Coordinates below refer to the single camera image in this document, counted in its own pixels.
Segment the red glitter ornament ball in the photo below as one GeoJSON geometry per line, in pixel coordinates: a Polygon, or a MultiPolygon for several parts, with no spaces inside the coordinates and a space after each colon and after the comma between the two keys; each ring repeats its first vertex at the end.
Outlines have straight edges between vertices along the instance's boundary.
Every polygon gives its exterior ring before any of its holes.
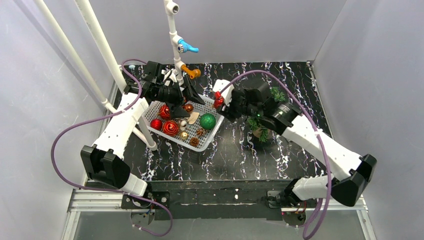
{"type": "Polygon", "coordinates": [[[214,103],[213,103],[213,107],[215,109],[218,109],[219,107],[221,107],[224,103],[224,98],[222,97],[222,94],[220,91],[216,91],[214,93],[214,103]]]}

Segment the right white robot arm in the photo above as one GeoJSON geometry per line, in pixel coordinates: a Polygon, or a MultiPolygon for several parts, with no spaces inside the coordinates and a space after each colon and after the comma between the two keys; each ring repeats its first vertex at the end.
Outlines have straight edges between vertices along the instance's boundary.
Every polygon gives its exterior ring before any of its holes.
{"type": "Polygon", "coordinates": [[[360,155],[342,146],[319,128],[313,128],[300,109],[286,100],[276,101],[267,83],[258,88],[236,89],[227,80],[213,86],[216,111],[234,122],[252,117],[266,129],[294,142],[330,168],[330,177],[297,178],[284,190],[283,199],[291,204],[331,197],[353,207],[371,182],[377,159],[360,155]]]}

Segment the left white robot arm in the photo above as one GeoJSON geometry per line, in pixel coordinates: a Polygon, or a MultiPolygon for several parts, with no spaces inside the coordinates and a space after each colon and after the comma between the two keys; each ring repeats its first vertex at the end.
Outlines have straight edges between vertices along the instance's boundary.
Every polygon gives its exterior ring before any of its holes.
{"type": "Polygon", "coordinates": [[[124,84],[124,92],[118,109],[100,136],[92,145],[85,145],[80,156],[90,180],[103,183],[124,193],[142,197],[148,188],[146,181],[131,173],[124,162],[124,152],[130,136],[136,130],[149,103],[166,105],[170,119],[188,118],[184,108],[188,102],[205,105],[189,80],[178,81],[176,69],[148,61],[143,73],[133,77],[133,83],[124,84]]]}

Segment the orange shiny ornament ball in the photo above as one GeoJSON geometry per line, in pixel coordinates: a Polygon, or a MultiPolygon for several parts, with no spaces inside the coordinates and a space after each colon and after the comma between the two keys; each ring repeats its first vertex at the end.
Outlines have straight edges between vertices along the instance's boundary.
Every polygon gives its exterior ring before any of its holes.
{"type": "Polygon", "coordinates": [[[183,109],[187,112],[187,113],[192,113],[194,111],[194,106],[190,103],[187,103],[183,106],[183,109]]]}

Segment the orange pipe valve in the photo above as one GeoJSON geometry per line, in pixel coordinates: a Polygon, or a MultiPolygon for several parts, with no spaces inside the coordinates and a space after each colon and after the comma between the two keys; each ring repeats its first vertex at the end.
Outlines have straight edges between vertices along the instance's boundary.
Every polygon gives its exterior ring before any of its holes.
{"type": "Polygon", "coordinates": [[[184,71],[191,80],[200,77],[202,74],[199,69],[189,69],[185,64],[181,66],[181,70],[184,71]]]}

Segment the wooden heart ornament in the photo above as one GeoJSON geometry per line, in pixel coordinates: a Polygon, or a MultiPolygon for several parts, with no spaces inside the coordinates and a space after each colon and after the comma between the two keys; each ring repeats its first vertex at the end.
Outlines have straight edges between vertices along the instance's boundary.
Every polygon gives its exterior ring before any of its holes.
{"type": "Polygon", "coordinates": [[[195,123],[196,123],[196,121],[198,120],[199,116],[200,116],[200,113],[199,113],[199,112],[192,111],[192,112],[190,113],[189,118],[187,119],[187,123],[188,123],[189,125],[193,125],[193,124],[195,124],[195,123]]]}

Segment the red shiny ornament ball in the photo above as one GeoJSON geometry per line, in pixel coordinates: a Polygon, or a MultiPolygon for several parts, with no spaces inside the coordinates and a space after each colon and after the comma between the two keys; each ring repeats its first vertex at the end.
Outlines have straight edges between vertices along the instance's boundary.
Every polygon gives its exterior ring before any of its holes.
{"type": "Polygon", "coordinates": [[[152,119],[150,121],[150,127],[157,130],[157,131],[161,131],[162,127],[163,127],[163,122],[162,122],[162,120],[160,120],[158,118],[152,119]]]}

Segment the green glitter ornament ball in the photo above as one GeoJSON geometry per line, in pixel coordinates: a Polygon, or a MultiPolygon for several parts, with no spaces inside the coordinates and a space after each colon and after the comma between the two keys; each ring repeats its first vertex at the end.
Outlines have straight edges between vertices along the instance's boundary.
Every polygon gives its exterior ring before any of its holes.
{"type": "Polygon", "coordinates": [[[199,125],[205,130],[212,130],[216,122],[216,117],[211,113],[205,113],[199,119],[199,125]]]}

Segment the white plastic basket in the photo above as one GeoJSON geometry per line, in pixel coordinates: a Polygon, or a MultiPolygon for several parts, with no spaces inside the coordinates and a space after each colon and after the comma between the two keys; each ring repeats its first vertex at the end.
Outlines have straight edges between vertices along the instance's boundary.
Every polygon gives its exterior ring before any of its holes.
{"type": "Polygon", "coordinates": [[[205,105],[189,101],[188,103],[193,105],[194,111],[200,113],[200,116],[202,116],[205,113],[210,113],[210,114],[213,114],[216,118],[215,127],[211,130],[207,130],[206,134],[203,136],[198,136],[196,134],[196,130],[201,127],[199,119],[195,122],[195,124],[188,125],[186,127],[185,131],[189,134],[189,137],[187,140],[182,140],[179,134],[177,134],[176,136],[169,136],[164,134],[162,130],[158,131],[150,127],[151,120],[160,118],[158,116],[158,111],[160,107],[164,105],[164,103],[160,101],[151,102],[147,110],[145,110],[144,113],[142,114],[142,119],[146,123],[147,128],[151,133],[155,133],[158,136],[164,137],[165,139],[175,142],[176,144],[186,147],[195,152],[203,152],[207,149],[209,144],[213,141],[216,133],[218,132],[219,128],[222,125],[222,122],[224,121],[224,117],[220,115],[219,113],[217,113],[216,109],[213,107],[214,100],[212,98],[206,97],[204,95],[199,95],[199,96],[203,99],[203,101],[205,102],[205,105]],[[189,141],[192,137],[199,138],[200,142],[197,147],[193,147],[189,144],[189,141]]]}

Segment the frosted pine cone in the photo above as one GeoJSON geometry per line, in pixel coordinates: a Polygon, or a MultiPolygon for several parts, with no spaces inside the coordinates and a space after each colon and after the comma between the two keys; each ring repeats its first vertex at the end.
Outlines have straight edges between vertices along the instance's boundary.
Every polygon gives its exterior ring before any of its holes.
{"type": "Polygon", "coordinates": [[[197,134],[199,137],[204,136],[206,133],[207,133],[207,131],[206,131],[204,128],[202,128],[202,127],[199,127],[199,128],[196,130],[196,134],[197,134]]]}

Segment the blue pipe valve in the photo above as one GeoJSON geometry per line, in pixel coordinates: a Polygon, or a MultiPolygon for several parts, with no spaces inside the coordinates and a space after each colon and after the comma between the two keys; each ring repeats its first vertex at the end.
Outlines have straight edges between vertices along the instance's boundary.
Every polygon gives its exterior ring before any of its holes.
{"type": "Polygon", "coordinates": [[[177,50],[179,53],[186,53],[186,52],[192,52],[192,53],[198,53],[199,48],[193,47],[189,43],[187,43],[183,38],[179,39],[177,42],[177,50]]]}

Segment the brown pine cone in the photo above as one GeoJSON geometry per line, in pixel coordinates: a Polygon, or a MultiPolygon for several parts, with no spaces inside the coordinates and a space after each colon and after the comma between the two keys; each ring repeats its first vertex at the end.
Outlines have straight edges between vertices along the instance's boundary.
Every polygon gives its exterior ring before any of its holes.
{"type": "Polygon", "coordinates": [[[199,143],[200,143],[200,140],[199,140],[199,138],[197,138],[197,137],[192,137],[192,138],[189,140],[189,144],[190,144],[192,147],[195,147],[195,148],[199,145],[199,143]]]}

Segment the white pvc pipe stand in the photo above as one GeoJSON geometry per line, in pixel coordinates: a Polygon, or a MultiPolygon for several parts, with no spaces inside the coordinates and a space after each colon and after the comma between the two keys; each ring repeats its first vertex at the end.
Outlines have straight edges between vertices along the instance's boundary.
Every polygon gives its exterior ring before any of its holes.
{"type": "Polygon", "coordinates": [[[181,69],[184,63],[181,60],[180,52],[178,50],[178,41],[182,38],[178,35],[175,24],[175,15],[179,11],[179,5],[176,4],[173,0],[163,0],[163,5],[168,20],[169,38],[173,49],[174,66],[177,72],[176,79],[179,83],[179,86],[181,87],[184,83],[183,73],[181,69]]]}

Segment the thin white diagonal pole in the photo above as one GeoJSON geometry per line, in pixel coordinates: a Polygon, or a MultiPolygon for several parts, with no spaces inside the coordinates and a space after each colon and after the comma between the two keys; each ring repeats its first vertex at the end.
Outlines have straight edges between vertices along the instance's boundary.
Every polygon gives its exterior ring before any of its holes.
{"type": "Polygon", "coordinates": [[[148,108],[147,101],[144,99],[137,98],[134,103],[130,103],[128,109],[121,111],[116,110],[109,100],[103,95],[100,88],[98,87],[93,76],[89,72],[86,65],[83,63],[82,59],[76,52],[75,48],[71,44],[70,40],[66,36],[65,32],[62,30],[61,26],[57,22],[56,18],[53,16],[52,12],[46,5],[43,0],[36,0],[35,4],[38,6],[42,14],[46,17],[48,22],[51,24],[53,31],[61,41],[62,45],[68,51],[70,58],[76,64],[77,68],[81,71],[83,77],[87,80],[88,85],[94,91],[94,94],[100,101],[100,103],[111,112],[107,118],[111,118],[111,123],[113,130],[118,130],[119,133],[122,133],[124,130],[119,127],[127,127],[130,134],[135,134],[140,140],[142,140],[148,148],[152,151],[157,150],[157,144],[154,142],[151,133],[147,129],[146,124],[143,120],[140,119],[140,115],[148,108]]]}

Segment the aluminium frame rail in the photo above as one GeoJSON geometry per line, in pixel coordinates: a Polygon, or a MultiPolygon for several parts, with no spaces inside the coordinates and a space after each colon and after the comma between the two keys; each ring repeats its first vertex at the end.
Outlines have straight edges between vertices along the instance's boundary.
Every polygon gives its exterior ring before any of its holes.
{"type": "Polygon", "coordinates": [[[125,212],[122,209],[123,195],[117,192],[101,190],[75,189],[71,193],[62,240],[73,240],[81,213],[125,212]]]}

